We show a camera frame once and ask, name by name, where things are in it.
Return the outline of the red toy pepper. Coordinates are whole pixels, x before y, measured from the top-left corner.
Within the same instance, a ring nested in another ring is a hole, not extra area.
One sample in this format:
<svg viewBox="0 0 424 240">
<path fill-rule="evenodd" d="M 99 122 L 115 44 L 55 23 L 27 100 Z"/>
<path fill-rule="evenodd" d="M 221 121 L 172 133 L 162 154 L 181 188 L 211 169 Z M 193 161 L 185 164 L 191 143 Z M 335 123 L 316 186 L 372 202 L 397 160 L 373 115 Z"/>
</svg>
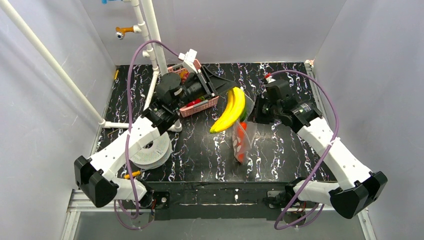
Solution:
<svg viewBox="0 0 424 240">
<path fill-rule="evenodd" d="M 194 105 L 196 105 L 196 104 L 198 104 L 198 103 L 201 103 L 202 101 L 203 101 L 203 100 L 202 100 L 201 98 L 198 98 L 198 99 L 196 99 L 196 100 L 194 100 L 194 101 L 189 102 L 189 103 L 186 105 L 186 107 L 188 108 L 188 107 L 194 106 Z"/>
</svg>

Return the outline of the orange toy carrot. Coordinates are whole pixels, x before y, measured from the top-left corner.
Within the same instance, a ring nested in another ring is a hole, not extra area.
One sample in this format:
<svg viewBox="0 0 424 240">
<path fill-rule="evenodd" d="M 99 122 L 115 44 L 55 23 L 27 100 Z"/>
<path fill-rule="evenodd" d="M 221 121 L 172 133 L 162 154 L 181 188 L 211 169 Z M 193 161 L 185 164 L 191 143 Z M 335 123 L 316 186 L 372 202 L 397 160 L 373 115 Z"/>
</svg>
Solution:
<svg viewBox="0 0 424 240">
<path fill-rule="evenodd" d="M 233 125 L 232 142 L 234 157 L 240 164 L 243 164 L 245 161 L 244 144 L 246 142 L 245 138 L 247 129 L 247 123 L 245 122 L 246 117 L 247 111 L 245 109 Z"/>
</svg>

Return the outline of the yellow toy bananas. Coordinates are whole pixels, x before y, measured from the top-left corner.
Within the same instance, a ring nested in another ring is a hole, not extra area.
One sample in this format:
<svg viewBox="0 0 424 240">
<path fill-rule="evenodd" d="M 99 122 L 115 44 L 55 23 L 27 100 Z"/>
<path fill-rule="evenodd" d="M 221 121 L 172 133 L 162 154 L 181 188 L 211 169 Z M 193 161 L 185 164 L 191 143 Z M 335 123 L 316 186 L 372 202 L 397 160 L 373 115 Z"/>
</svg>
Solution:
<svg viewBox="0 0 424 240">
<path fill-rule="evenodd" d="M 227 95 L 227 106 L 224 113 L 209 130 L 211 134 L 219 133 L 230 128 L 244 111 L 246 106 L 246 97 L 245 93 L 239 87 L 232 88 L 227 92 Z"/>
</svg>

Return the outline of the clear polka dot zip bag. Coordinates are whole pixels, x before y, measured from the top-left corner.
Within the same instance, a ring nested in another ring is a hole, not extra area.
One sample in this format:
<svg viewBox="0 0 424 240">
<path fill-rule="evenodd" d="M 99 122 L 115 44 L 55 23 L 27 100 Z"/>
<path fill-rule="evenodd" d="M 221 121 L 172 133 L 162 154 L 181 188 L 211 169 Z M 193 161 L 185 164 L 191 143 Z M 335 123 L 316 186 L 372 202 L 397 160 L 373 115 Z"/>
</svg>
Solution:
<svg viewBox="0 0 424 240">
<path fill-rule="evenodd" d="M 253 112 L 254 106 L 254 101 L 246 95 L 244 110 L 239 119 L 232 125 L 233 153 L 240 164 L 244 164 L 247 161 L 247 154 L 252 149 L 257 131 L 257 124 L 248 121 L 248 116 Z"/>
</svg>

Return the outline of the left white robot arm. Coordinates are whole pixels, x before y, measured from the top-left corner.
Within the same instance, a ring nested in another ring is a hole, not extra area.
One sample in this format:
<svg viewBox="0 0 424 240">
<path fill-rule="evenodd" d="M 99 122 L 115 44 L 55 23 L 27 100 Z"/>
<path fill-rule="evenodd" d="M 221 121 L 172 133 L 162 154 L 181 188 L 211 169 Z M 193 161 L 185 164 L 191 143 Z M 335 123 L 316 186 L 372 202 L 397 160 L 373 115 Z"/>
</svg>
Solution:
<svg viewBox="0 0 424 240">
<path fill-rule="evenodd" d="M 147 144 L 162 136 L 180 118 L 180 108 L 199 98 L 216 97 L 238 86 L 204 65 L 182 81 L 176 72 L 164 74 L 155 87 L 147 109 L 137 119 L 128 115 L 128 129 L 107 147 L 88 158 L 79 156 L 73 163 L 75 182 L 97 208 L 114 200 L 139 203 L 147 193 L 141 181 L 116 177 L 123 166 Z"/>
</svg>

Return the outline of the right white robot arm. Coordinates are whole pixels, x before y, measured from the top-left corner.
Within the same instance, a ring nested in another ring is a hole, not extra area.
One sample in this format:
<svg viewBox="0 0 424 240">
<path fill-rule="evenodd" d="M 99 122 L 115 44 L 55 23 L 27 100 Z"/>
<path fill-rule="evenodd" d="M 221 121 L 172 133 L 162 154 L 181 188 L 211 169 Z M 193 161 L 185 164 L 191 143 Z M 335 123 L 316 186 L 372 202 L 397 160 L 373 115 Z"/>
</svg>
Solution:
<svg viewBox="0 0 424 240">
<path fill-rule="evenodd" d="M 298 177 L 285 185 L 276 196 L 264 200 L 275 207 L 298 202 L 315 202 L 331 206 L 351 219 L 375 202 L 388 182 L 382 171 L 372 171 L 362 164 L 341 142 L 322 113 L 310 101 L 298 101 L 285 80 L 269 80 L 265 94 L 258 96 L 249 120 L 258 124 L 281 121 L 305 140 L 323 158 L 336 182 L 306 181 Z"/>
</svg>

